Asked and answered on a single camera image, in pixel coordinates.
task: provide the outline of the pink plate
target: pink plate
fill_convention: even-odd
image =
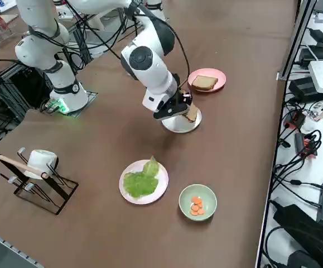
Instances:
[[[221,89],[224,86],[224,84],[226,83],[226,75],[224,73],[222,73],[220,70],[212,69],[212,68],[203,68],[203,69],[198,69],[198,70],[196,70],[196,71],[194,71],[194,72],[192,72],[190,74],[189,80],[188,80],[190,86],[192,85],[193,81],[195,80],[195,78],[198,75],[218,78],[217,83],[215,84],[215,86],[211,90],[195,89],[195,90],[200,91],[200,92],[217,91],[217,90]]]
[[[122,175],[120,176],[119,191],[127,201],[129,201],[133,204],[137,204],[137,205],[150,204],[150,203],[158,200],[166,191],[167,184],[168,184],[168,175],[167,175],[166,169],[160,163],[159,163],[159,172],[156,175],[156,179],[159,182],[157,184],[155,192],[153,192],[152,194],[149,194],[149,195],[145,195],[143,197],[134,198],[134,197],[130,196],[127,193],[127,191],[125,191],[124,186],[123,186],[123,180],[124,180],[124,176],[126,175],[126,173],[142,171],[145,163],[148,161],[149,160],[139,160],[139,161],[132,163],[123,171]]]

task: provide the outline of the green bowl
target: green bowl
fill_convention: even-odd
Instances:
[[[199,197],[202,199],[203,210],[205,211],[203,215],[193,216],[190,213],[192,197]],[[215,193],[207,186],[202,184],[192,184],[182,190],[179,196],[179,207],[187,218],[193,221],[204,221],[215,213],[217,207],[217,197]]]

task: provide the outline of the black clamp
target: black clamp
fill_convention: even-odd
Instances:
[[[133,20],[134,15],[139,14],[138,7],[140,6],[141,3],[142,3],[142,0],[136,0],[136,1],[132,0],[132,2],[130,3],[130,6],[124,9],[124,14],[128,19]]]
[[[80,86],[79,86],[79,82],[76,80],[74,80],[74,83],[72,85],[69,85],[67,87],[64,88],[54,88],[54,91],[57,94],[68,94],[68,93],[72,93],[72,94],[77,94],[80,90]]]
[[[54,39],[54,38],[58,37],[61,34],[59,23],[56,21],[56,19],[54,19],[54,20],[56,22],[57,29],[56,29],[55,34],[50,37],[51,39]],[[28,31],[30,32],[31,35],[34,35],[34,36],[37,36],[37,37],[41,38],[41,33],[38,32],[38,31],[35,31],[31,26],[28,27]]]
[[[148,4],[147,3],[145,6],[148,10],[160,10],[160,11],[163,10],[161,2],[159,4]]]

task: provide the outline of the green lettuce leaf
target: green lettuce leaf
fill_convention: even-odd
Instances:
[[[155,177],[159,172],[159,163],[153,156],[151,157],[150,161],[146,162],[146,164],[144,165],[143,172],[151,177]]]
[[[155,178],[158,170],[159,164],[152,157],[144,165],[143,171],[125,174],[123,180],[124,189],[134,198],[152,194],[158,184],[158,180]]]

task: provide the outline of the carrot slice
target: carrot slice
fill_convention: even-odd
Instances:
[[[192,198],[191,198],[191,202],[196,203],[196,201],[197,201],[198,199],[199,199],[198,197],[192,197]]]
[[[196,202],[194,202],[194,203],[195,203],[195,204],[200,204],[200,203],[202,203],[201,198],[197,198]]]
[[[191,206],[191,209],[192,209],[193,211],[197,211],[197,210],[199,210],[200,208],[199,208],[199,206],[198,206],[198,205],[192,205],[192,206]]]

